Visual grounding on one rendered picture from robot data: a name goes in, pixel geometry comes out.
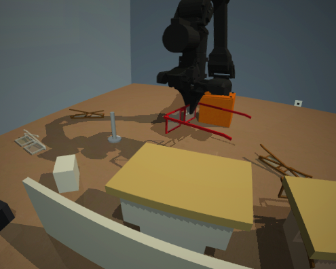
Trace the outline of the red glasses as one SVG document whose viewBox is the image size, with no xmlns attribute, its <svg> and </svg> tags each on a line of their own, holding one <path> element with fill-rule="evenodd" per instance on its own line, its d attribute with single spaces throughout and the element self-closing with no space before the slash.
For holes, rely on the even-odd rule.
<svg viewBox="0 0 336 269">
<path fill-rule="evenodd" d="M 215 106 L 212 106 L 212 105 L 207 105 L 207 104 L 204 104 L 204 103 L 198 103 L 198 105 L 203 105 L 203 106 L 206 106 L 206 107 L 212 107 L 214 109 L 220 109 L 220 110 L 223 110 L 223 111 L 228 111 L 228 112 L 232 112 L 232 113 L 237 113 L 239 115 L 244 115 L 248 118 L 251 119 L 250 116 L 246 115 L 246 114 L 243 114 L 241 112 L 238 112 L 238 111 L 233 111 L 233 110 L 230 110 L 230 109 L 224 109 L 222 107 L 215 107 Z M 187 125 L 187 126 L 191 126 L 191 127 L 194 127 L 194 128 L 198 128 L 200 130 L 204 130 L 206 132 L 210 132 L 210 133 L 213 133 L 213 134 L 216 134 L 216 135 L 219 135 L 219 136 L 222 136 L 222 137 L 225 137 L 226 139 L 228 140 L 232 140 L 231 137 L 227 136 L 226 134 L 224 133 L 221 133 L 221 132 L 217 132 L 215 130 L 211 130 L 211 129 L 208 129 L 208 128 L 204 128 L 204 127 L 201 127 L 201 126 L 197 126 L 195 124 L 190 124 L 188 123 L 189 121 L 191 121 L 192 119 L 195 118 L 196 116 L 196 108 L 195 108 L 195 111 L 193 112 L 193 114 L 190 114 L 189 113 L 189 109 L 190 109 L 190 104 L 184 106 L 184 107 L 181 107 L 179 109 L 176 109 L 174 111 L 171 111 L 170 113 L 167 113 L 165 116 L 164 116 L 164 119 L 166 119 L 166 130 L 165 130 L 165 134 L 173 131 L 174 129 L 178 128 L 179 126 L 181 126 L 181 124 L 184 124 L 184 125 Z M 184 110 L 184 118 L 183 118 L 183 121 L 181 121 L 181 112 Z"/>
</svg>

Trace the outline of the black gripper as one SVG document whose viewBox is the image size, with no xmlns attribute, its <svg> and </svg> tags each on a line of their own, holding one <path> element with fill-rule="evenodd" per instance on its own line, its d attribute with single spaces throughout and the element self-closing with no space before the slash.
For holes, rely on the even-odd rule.
<svg viewBox="0 0 336 269">
<path fill-rule="evenodd" d="M 183 53 L 183 56 L 180 56 L 179 60 L 185 61 L 185 65 L 191 65 L 191 61 L 196 60 L 200 70 L 200 82 L 196 82 L 195 84 L 189 84 L 188 87 L 184 89 L 174 87 L 182 94 L 185 105 L 190 104 L 190 114 L 194 113 L 195 108 L 197 107 L 204 93 L 209 92 L 213 94 L 224 95 L 231 92 L 232 83 L 230 79 L 204 79 L 207 78 L 207 74 L 205 74 L 205 65 L 206 62 L 208 62 L 208 58 L 206 57 L 205 53 Z M 167 84 L 167 72 L 169 71 L 159 72 L 156 76 L 156 83 Z"/>
</svg>

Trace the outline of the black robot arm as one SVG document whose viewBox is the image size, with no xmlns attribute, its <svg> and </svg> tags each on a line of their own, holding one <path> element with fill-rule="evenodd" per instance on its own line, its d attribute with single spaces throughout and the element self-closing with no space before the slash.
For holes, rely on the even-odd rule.
<svg viewBox="0 0 336 269">
<path fill-rule="evenodd" d="M 211 4 L 213 2 L 213 6 Z M 163 45 L 169 52 L 206 53 L 208 25 L 214 17 L 214 48 L 208 55 L 208 75 L 213 78 L 234 79 L 235 67 L 227 49 L 227 4 L 229 0 L 181 0 L 171 25 L 164 30 Z M 196 60 L 191 65 L 179 61 L 176 68 L 166 73 L 169 87 L 184 89 L 200 82 Z M 230 75 L 216 75 L 230 74 Z"/>
</svg>

